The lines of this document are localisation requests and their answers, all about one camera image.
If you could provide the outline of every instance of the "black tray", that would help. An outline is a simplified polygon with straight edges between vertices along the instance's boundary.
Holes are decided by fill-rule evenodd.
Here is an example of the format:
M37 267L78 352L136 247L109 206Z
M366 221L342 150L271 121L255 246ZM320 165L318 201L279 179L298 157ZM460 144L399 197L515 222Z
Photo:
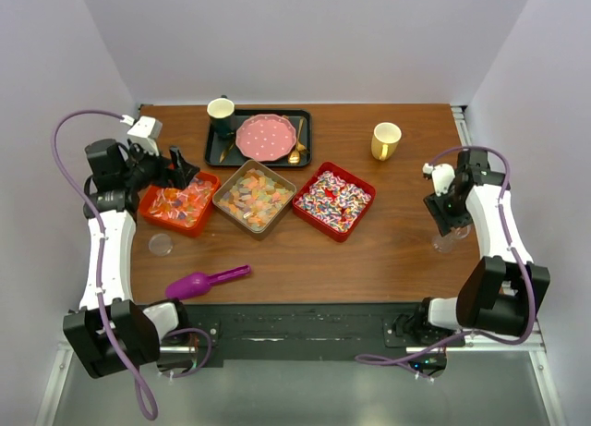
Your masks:
M295 127L295 130L299 128L299 120L304 118L304 126L302 127L302 133L299 137L299 142L304 144L309 153L301 153L301 159L298 164L287 163L287 157L289 155L280 158L277 161L269 161L263 163L269 167L303 167L310 164L312 161L312 116L306 110L301 109L236 109L235 115L238 121L238 126L242 126L248 118L253 115L260 114L275 114L279 116L287 116L289 122ZM240 150L234 146L228 153L225 159L220 163L220 155L223 150L227 147L231 140L222 140L210 127L210 132L207 136L207 144L205 145L205 163L220 167L238 167L246 162L248 159L244 156Z

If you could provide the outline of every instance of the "mug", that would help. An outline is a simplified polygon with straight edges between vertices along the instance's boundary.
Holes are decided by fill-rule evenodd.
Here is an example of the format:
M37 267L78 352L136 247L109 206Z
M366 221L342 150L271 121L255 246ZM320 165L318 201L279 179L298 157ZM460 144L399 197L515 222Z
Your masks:
M379 123L373 129L371 154L376 160L386 161L394 154L402 136L403 132L395 124Z
M234 103L228 100L228 97L222 95L207 104L207 115L210 116L210 124L213 131L220 138L230 138L234 136L237 123Z

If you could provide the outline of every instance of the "yellow mug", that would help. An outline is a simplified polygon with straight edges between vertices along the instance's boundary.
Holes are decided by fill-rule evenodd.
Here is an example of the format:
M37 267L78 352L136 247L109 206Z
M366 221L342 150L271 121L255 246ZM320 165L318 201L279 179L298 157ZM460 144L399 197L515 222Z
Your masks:
M379 123L373 129L371 154L376 160L386 161L396 150L402 136L403 132L395 124Z

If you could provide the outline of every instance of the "gold spoon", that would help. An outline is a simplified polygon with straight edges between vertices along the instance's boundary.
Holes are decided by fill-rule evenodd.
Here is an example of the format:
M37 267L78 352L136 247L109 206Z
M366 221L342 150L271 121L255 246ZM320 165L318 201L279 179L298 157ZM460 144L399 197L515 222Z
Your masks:
M291 153L289 154L289 158L287 159L287 163L289 163L289 164L298 164L299 163L299 160L300 160L299 136L302 133L303 126L304 126L304 118L299 118L299 129L297 130L297 138L295 139L295 141L296 141L295 147L291 151Z

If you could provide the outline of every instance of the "red container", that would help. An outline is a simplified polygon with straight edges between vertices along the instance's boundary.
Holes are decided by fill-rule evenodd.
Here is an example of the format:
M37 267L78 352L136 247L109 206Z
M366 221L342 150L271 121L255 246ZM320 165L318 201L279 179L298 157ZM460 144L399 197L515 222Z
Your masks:
M199 172L197 174L198 179L202 179L203 181L210 181L213 184L213 192L211 193L210 197L207 200L207 204L205 204L205 209L197 219L197 222L191 227L184 227L183 225L176 225L171 221L161 220L160 218L153 216L150 214L149 209L151 204L156 199L156 194L160 188L155 186L150 186L148 191L144 195L144 198L141 199L139 202L139 214L144 217L144 219L150 223L151 225L158 225L165 229L171 229L179 234L183 234L187 237L196 237L198 236L203 227L207 223L207 220L210 219L211 212L213 211L213 205L211 204L211 200L213 200L213 194L215 191L220 187L220 178L216 175L208 174L205 172Z
M332 227L321 222L321 220L319 220L318 218L316 218L316 217L312 216L310 213L306 212L304 209L296 206L297 200L299 200L299 198L302 195L304 195L305 193L308 193L310 190L310 186L312 186L312 184L314 184L318 180L318 177L320 175L322 175L322 173L326 172L327 170L333 172L335 175L339 176L340 178L345 180L347 183L355 184L357 187L362 188L366 193L371 195L371 200L369 201L369 203L366 205L366 207L363 209L363 211L361 211L359 216L353 222L353 225L351 225L349 230L347 230L346 232L339 232L339 231L333 229ZM369 206L371 206L371 203L375 200L375 198L376 198L376 190L373 186L371 186L369 183L366 183L364 180L358 178L357 176L350 174L346 170L343 170L338 165L327 161L325 163L322 163L322 165L316 171L314 176L306 183L306 185L301 190L299 190L299 192L296 193L296 195L292 199L292 203L294 204L293 205L294 213L297 216L299 216L302 220L307 221L308 223L310 223L311 225L316 227L320 232L328 235L329 237L331 237L335 241L342 243L349 238L349 236L351 235L353 230L359 224L359 221L361 220L361 218L363 218L363 215L365 215L366 212L369 210Z

